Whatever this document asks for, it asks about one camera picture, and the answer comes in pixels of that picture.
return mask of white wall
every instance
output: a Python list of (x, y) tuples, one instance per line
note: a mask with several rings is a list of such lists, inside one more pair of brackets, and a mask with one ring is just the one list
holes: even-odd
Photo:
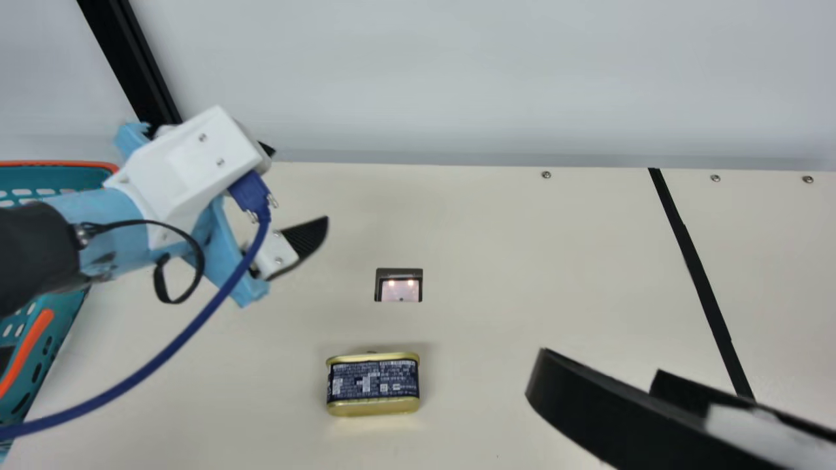
[(184, 115), (288, 159), (836, 166), (832, 0), (133, 4)]
[(0, 159), (116, 158), (135, 120), (76, 2), (0, 3)]

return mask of tin can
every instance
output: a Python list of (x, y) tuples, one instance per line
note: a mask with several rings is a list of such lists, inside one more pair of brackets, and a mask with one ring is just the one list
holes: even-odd
[(328, 413), (368, 416), (418, 410), (416, 353), (338, 355), (325, 361), (328, 373)]

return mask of blue cable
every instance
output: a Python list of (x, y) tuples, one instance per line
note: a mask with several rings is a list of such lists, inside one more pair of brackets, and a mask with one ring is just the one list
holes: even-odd
[(235, 284), (241, 280), (243, 275), (252, 265), (253, 259), (258, 253), (258, 249), (262, 246), (264, 238), (267, 236), (270, 227), (270, 211), (265, 206), (257, 209), (258, 215), (258, 232), (252, 241), (252, 246), (247, 250), (244, 259), (235, 267), (232, 274), (227, 281), (223, 283), (221, 288), (217, 291), (212, 300), (206, 304), (206, 307), (195, 317), (194, 320), (169, 343), (162, 351), (160, 351), (153, 359), (149, 360), (147, 364), (143, 365), (138, 371), (134, 372), (128, 378), (111, 387), (107, 391), (100, 393), (87, 401), (79, 403), (72, 408), (60, 411), (53, 415), (44, 416), (32, 421), (22, 422), (20, 424), (0, 427), (0, 441), (13, 439), (15, 437), (26, 436), (34, 432), (43, 431), (50, 427), (55, 427), (59, 424), (64, 424), (67, 421), (72, 421), (75, 418), (81, 417), (97, 410), (111, 401), (124, 395), (127, 391), (138, 386), (142, 381), (147, 379), (151, 374), (156, 372), (163, 364), (165, 364), (183, 345), (197, 333), (197, 331), (206, 323), (207, 320), (215, 313), (215, 310), (221, 305), (223, 300), (232, 292)]

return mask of black cable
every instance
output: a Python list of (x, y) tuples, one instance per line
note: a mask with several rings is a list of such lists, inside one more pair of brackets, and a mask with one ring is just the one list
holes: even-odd
[(157, 222), (156, 220), (135, 219), (105, 224), (92, 222), (81, 223), (81, 227), (91, 238), (94, 238), (96, 235), (109, 232), (115, 228), (131, 227), (134, 225), (159, 225), (160, 227), (167, 228), (177, 235), (180, 235), (187, 243), (189, 243), (192, 252), (195, 254), (195, 278), (191, 281), (191, 285), (188, 289), (186, 289), (186, 292), (184, 292), (180, 297), (172, 300), (168, 295), (168, 288), (166, 287), (166, 277), (163, 273), (163, 267), (169, 262), (171, 255), (169, 253), (165, 253), (160, 256), (160, 258), (156, 260), (156, 268), (154, 268), (154, 291), (157, 294), (157, 298), (163, 304), (182, 304), (195, 292), (197, 285), (201, 283), (203, 271), (206, 268), (206, 257), (203, 255), (203, 250), (197, 240), (195, 240), (191, 235), (183, 232), (177, 227), (173, 227), (167, 223)]

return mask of black sleeve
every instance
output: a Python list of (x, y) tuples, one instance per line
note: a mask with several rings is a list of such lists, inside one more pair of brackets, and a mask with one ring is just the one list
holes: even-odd
[(40, 294), (79, 285), (72, 227), (49, 204), (0, 209), (0, 318)]

